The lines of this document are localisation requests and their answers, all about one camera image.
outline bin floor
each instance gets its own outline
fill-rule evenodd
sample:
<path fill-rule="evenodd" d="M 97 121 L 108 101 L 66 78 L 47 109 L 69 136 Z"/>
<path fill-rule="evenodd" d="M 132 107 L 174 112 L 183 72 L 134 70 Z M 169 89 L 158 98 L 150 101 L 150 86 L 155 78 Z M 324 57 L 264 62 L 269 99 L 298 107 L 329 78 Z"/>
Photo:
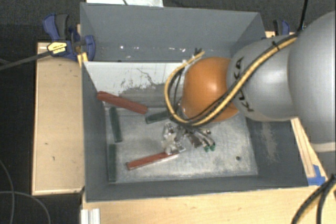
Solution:
<path fill-rule="evenodd" d="M 150 109 L 151 113 L 161 111 L 159 108 Z M 162 132 L 169 120 L 146 124 L 144 115 L 125 109 L 117 109 L 117 112 L 122 142 L 116 143 L 115 164 L 108 163 L 117 166 L 117 183 L 258 174 L 246 119 L 241 114 L 211 127 L 216 142 L 213 152 L 194 148 L 186 138 L 183 141 L 186 151 L 177 158 L 127 170 L 126 162 L 163 152 Z M 107 145 L 114 144 L 108 107 L 106 123 Z"/>

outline wooden table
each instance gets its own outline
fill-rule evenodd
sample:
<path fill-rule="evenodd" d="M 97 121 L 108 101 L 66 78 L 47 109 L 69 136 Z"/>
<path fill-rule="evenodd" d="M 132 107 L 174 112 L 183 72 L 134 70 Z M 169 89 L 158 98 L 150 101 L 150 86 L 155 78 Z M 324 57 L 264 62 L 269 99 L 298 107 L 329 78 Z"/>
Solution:
<path fill-rule="evenodd" d="M 46 44 L 38 45 L 38 52 Z M 37 62 L 36 112 L 33 162 L 33 195 L 78 193 L 84 186 L 80 67 L 64 59 L 47 57 Z M 319 165 L 300 122 L 292 121 L 308 177 Z M 274 189 L 86 203 L 83 209 L 100 209 L 101 223 L 290 223 L 296 210 L 317 188 Z M 315 223 L 317 203 L 300 223 Z M 323 211 L 323 223 L 336 223 L 336 202 L 331 193 Z"/>

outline white bracket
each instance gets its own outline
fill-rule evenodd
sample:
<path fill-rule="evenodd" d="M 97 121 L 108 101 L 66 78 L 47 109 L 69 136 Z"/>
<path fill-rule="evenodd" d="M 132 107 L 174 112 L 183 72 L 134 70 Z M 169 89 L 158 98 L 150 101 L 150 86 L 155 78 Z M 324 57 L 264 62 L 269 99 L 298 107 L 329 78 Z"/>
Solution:
<path fill-rule="evenodd" d="M 95 208 L 93 210 L 82 209 L 80 211 L 81 224 L 100 224 L 100 210 Z"/>

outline red stick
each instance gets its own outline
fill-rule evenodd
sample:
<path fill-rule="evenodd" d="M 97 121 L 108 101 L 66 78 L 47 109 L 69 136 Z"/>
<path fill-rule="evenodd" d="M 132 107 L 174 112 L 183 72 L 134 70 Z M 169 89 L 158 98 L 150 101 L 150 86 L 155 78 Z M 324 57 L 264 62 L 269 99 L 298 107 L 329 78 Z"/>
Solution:
<path fill-rule="evenodd" d="M 139 168 L 141 166 L 156 163 L 158 161 L 176 156 L 177 154 L 178 153 L 168 155 L 166 152 L 161 152 L 161 153 L 158 153 L 158 154 L 155 154 L 155 155 L 147 156 L 147 157 L 144 157 L 144 158 L 141 158 L 141 159 L 136 159 L 134 161 L 128 162 L 128 163 L 126 163 L 126 166 L 127 166 L 128 170 L 133 170 L 133 169 Z"/>
<path fill-rule="evenodd" d="M 130 101 L 123 97 L 119 97 L 107 92 L 99 91 L 97 94 L 97 99 L 142 115 L 146 114 L 148 110 L 147 106 L 145 105 Z"/>

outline gray box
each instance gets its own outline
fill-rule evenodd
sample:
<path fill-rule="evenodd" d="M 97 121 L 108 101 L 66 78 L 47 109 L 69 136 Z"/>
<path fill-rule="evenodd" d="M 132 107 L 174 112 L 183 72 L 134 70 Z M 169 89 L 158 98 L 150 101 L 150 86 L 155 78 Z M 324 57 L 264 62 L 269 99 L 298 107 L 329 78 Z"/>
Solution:
<path fill-rule="evenodd" d="M 80 14 L 82 35 L 94 35 L 97 43 L 95 62 L 82 69 L 87 201 L 307 185 L 290 122 L 261 123 L 241 114 L 214 127 L 215 152 L 190 147 L 176 159 L 127 171 L 126 161 L 162 151 L 164 122 L 147 125 L 144 116 L 117 109 L 123 141 L 115 143 L 109 106 L 96 99 L 103 90 L 161 111 L 167 75 L 195 48 L 231 57 L 265 37 L 258 13 L 82 3 Z"/>

